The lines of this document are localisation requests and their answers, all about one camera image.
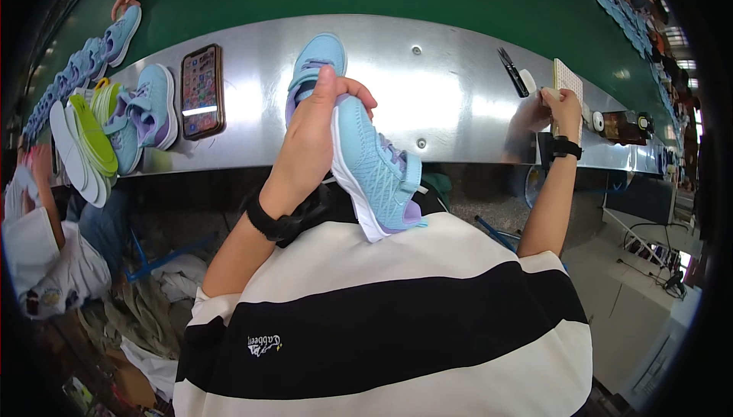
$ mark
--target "stainless steel table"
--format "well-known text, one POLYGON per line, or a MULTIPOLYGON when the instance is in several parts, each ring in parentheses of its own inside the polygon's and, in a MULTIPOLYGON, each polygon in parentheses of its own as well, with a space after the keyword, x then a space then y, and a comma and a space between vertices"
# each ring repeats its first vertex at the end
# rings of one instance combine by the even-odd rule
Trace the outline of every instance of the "stainless steel table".
MULTIPOLYGON (((520 98, 499 60, 499 46, 518 69, 531 72, 538 87, 553 84, 552 60, 478 32, 427 21, 319 15, 232 27, 166 48, 112 76, 134 89, 146 65, 167 66, 180 110, 181 59, 209 43, 222 47, 226 129, 198 141, 179 137, 166 152, 147 148, 136 174, 271 165, 285 135, 295 58, 311 37, 325 31, 337 34, 346 47, 347 76, 367 85, 379 102, 377 129, 426 162, 506 161, 509 124, 520 98)), ((586 80, 583 89, 591 110, 626 109, 586 80)), ((586 130, 582 146, 580 166, 657 172, 658 140, 622 147, 586 130)), ((521 162, 538 160, 535 154, 521 162)))

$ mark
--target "phone case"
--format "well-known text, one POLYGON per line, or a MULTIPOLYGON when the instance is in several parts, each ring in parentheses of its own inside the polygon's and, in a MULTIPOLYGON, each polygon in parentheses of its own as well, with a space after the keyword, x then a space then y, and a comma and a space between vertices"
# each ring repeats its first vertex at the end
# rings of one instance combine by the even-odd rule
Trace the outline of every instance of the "phone case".
POLYGON ((226 119, 224 115, 224 79, 222 77, 222 68, 221 68, 221 46, 217 45, 216 43, 212 43, 211 45, 206 45, 203 48, 200 48, 196 50, 195 52, 189 53, 188 55, 184 56, 181 60, 181 85, 180 85, 180 98, 181 98, 181 134, 183 135, 183 138, 187 140, 197 140, 199 138, 212 136, 216 133, 221 132, 224 130, 224 127, 226 125, 226 119), (215 127, 211 129, 206 129, 203 131, 199 131, 195 134, 187 134, 186 133, 186 117, 183 115, 184 109, 185 109, 185 98, 186 95, 184 94, 184 90, 186 88, 186 85, 184 84, 184 75, 185 75, 185 64, 186 60, 194 57, 205 54, 209 48, 214 47, 214 71, 215 71, 215 92, 216 92, 216 106, 217 106, 217 117, 216 117, 216 125, 215 127))

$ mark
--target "black wristwatch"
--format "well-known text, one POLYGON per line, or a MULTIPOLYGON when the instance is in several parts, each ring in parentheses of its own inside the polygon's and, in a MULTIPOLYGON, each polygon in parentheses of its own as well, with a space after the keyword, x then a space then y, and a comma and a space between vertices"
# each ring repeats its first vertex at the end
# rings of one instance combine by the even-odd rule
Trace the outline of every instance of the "black wristwatch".
POLYGON ((300 222, 306 217, 308 201, 302 202, 292 213, 275 220, 262 210, 260 190, 251 195, 245 203, 245 212, 250 223, 268 240, 277 242, 293 236, 300 229, 300 222))
POLYGON ((578 161, 581 160, 583 149, 578 147, 578 144, 571 142, 567 139, 567 136, 557 136, 552 141, 552 158, 564 158, 568 155, 574 155, 578 161))

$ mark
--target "phone screen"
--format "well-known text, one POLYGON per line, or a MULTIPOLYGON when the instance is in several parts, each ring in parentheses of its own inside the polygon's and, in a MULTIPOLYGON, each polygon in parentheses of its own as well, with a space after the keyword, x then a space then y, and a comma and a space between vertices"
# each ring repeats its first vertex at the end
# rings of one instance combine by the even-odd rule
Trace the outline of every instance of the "phone screen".
POLYGON ((183 60, 181 115, 184 136, 190 137, 218 126, 216 97, 216 47, 183 60))

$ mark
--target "black and white striped shirt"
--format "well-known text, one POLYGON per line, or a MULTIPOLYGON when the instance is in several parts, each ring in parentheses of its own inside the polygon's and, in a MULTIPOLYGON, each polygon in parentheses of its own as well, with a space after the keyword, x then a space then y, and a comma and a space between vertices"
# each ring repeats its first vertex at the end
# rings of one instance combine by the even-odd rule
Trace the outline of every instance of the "black and white striped shirt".
POLYGON ((199 289, 174 389, 198 415, 574 415, 591 335, 558 257, 449 213, 368 243, 326 222, 241 295, 199 289))

